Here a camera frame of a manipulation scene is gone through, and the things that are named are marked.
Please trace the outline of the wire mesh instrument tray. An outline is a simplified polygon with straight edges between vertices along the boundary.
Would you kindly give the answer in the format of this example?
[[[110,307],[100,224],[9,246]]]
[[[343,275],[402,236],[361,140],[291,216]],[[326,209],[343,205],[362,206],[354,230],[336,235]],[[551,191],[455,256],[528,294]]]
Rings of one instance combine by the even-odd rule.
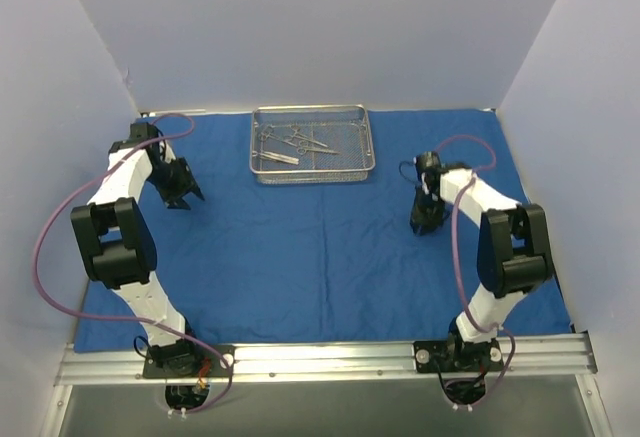
[[[307,153],[300,155],[296,147],[267,140],[260,131],[273,126],[286,136],[292,125],[336,150],[339,155]],[[299,159],[299,164],[263,160],[257,152],[270,151]],[[260,107],[251,115],[249,168],[256,179],[268,185],[346,183],[364,181],[376,165],[372,130],[368,112],[361,105],[292,105]]]

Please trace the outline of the blue surgical wrap cloth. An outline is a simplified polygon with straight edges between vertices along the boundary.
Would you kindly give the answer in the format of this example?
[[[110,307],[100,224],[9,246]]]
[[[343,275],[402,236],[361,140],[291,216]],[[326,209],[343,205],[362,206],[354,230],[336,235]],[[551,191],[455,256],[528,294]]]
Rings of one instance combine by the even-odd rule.
[[[140,207],[157,275],[197,337],[217,343],[442,339],[461,309],[451,228],[415,235],[400,163],[443,147],[448,161],[494,162],[484,179],[525,195],[497,117],[479,110],[373,112],[376,165],[359,183],[269,186],[249,168],[249,115],[203,116],[174,144],[205,200]],[[464,293],[478,279],[478,231],[458,220]]]

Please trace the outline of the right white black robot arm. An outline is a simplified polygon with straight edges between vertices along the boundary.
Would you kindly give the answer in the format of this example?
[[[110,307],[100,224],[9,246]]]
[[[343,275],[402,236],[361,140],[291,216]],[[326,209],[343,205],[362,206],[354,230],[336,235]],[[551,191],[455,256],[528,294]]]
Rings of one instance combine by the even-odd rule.
[[[438,230],[451,219],[454,274],[463,310],[453,321],[444,357],[455,369],[480,357],[515,306],[555,275],[544,209],[510,198],[482,180],[470,167],[444,165],[435,152],[414,159],[417,175],[410,227],[416,235]],[[458,248],[458,218],[478,228],[476,272],[479,285],[467,299]]]

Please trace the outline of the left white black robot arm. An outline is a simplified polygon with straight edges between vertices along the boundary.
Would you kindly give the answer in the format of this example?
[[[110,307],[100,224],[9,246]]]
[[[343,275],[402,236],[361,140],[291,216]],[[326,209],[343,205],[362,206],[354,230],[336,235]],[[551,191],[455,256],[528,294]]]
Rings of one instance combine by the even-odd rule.
[[[186,318],[171,303],[157,277],[157,249],[139,207],[145,184],[166,208],[189,210],[185,196],[204,196],[186,160],[166,142],[136,150],[131,143],[110,149],[109,174],[87,204],[71,211],[71,224],[85,271],[127,304],[146,335],[146,358],[179,376],[194,374],[202,352],[189,338]]]

